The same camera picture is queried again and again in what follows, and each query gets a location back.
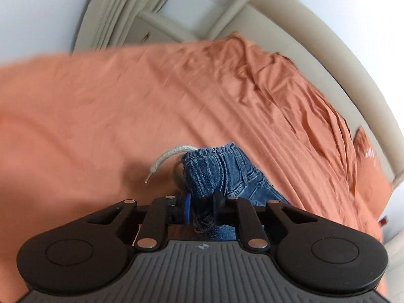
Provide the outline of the beige pleated curtain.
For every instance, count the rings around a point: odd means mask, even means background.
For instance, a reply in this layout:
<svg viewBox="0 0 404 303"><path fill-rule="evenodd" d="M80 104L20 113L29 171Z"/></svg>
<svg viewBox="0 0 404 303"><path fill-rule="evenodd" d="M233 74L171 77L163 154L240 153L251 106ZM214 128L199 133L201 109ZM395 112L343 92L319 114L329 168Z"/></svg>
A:
<svg viewBox="0 0 404 303"><path fill-rule="evenodd" d="M90 0L78 29L74 51L123 45L136 16L155 12L164 0Z"/></svg>

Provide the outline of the blue denim pants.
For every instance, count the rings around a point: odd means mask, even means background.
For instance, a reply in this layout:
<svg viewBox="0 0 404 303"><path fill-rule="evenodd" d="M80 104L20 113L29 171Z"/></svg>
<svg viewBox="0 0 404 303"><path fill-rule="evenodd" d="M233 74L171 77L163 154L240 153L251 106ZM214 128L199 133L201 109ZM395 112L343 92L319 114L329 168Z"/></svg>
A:
<svg viewBox="0 0 404 303"><path fill-rule="evenodd" d="M213 196L219 191L224 198L245 198L253 206L263 207L269 200L288 203L234 143L216 148L200 148L181 158L189 213L195 232L202 240L233 241L234 227L216 225Z"/></svg>

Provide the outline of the beige nightstand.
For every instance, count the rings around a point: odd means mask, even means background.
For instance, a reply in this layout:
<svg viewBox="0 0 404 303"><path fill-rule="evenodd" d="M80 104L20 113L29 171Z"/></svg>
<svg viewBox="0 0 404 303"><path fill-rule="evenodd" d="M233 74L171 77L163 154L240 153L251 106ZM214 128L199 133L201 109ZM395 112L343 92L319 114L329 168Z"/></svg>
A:
<svg viewBox="0 0 404 303"><path fill-rule="evenodd" d="M200 40L198 35L184 28L171 18L167 18L158 13L141 11L138 14L138 17L151 25L154 30L162 32L176 42L191 42Z"/></svg>

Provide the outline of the beige upholstered headboard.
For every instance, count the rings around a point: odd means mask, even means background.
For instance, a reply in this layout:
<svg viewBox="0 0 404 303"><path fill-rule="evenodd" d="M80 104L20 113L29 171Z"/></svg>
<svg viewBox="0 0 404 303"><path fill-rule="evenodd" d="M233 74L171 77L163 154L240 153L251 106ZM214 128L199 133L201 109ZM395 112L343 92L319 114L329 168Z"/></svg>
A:
<svg viewBox="0 0 404 303"><path fill-rule="evenodd" d="M265 51L288 56L345 118L363 127L394 187L403 182L403 134L372 77L343 41L298 0L232 0L206 39L237 31Z"/></svg>

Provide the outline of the orange duvet cover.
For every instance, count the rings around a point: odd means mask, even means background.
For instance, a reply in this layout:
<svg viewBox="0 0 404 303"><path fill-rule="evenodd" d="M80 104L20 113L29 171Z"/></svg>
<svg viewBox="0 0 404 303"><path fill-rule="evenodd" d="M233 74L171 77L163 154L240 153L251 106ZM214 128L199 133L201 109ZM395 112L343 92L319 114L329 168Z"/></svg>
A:
<svg viewBox="0 0 404 303"><path fill-rule="evenodd" d="M294 206L382 239L346 120L293 62L240 35L45 56L1 68L1 301L31 237L175 189L180 145L235 143Z"/></svg>

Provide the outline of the orange pillow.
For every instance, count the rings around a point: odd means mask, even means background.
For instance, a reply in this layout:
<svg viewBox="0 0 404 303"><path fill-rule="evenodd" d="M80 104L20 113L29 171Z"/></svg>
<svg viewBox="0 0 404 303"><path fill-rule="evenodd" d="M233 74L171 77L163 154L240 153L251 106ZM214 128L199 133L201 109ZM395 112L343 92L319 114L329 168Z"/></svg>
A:
<svg viewBox="0 0 404 303"><path fill-rule="evenodd" d="M359 127L353 140L357 159L357 190L377 220L382 216L393 187L365 130Z"/></svg>

